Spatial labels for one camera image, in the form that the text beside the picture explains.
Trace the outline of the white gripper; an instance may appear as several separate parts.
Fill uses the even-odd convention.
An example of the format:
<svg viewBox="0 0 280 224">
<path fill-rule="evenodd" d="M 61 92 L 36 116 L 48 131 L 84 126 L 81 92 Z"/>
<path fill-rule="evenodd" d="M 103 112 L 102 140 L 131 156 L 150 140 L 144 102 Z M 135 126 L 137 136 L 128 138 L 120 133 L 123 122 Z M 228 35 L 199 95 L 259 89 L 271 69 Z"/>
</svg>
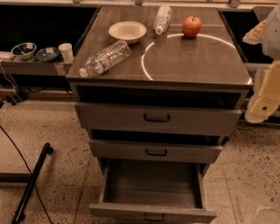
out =
<svg viewBox="0 0 280 224">
<path fill-rule="evenodd" d="M 249 123 L 261 123 L 280 106 L 280 60 L 274 60 L 267 68 L 259 68 L 254 79 L 254 94 L 245 112 Z"/>
</svg>

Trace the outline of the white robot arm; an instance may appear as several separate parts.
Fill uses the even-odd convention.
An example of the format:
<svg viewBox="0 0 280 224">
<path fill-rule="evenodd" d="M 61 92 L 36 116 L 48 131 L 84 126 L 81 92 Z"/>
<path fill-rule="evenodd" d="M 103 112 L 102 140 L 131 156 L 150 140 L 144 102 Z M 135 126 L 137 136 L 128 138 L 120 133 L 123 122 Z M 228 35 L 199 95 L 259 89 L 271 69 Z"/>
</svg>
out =
<svg viewBox="0 0 280 224">
<path fill-rule="evenodd" d="M 261 123 L 280 106 L 280 2 L 268 17 L 245 34 L 247 44 L 261 44 L 262 53 L 273 59 L 267 68 L 260 68 L 254 79 L 245 120 Z"/>
</svg>

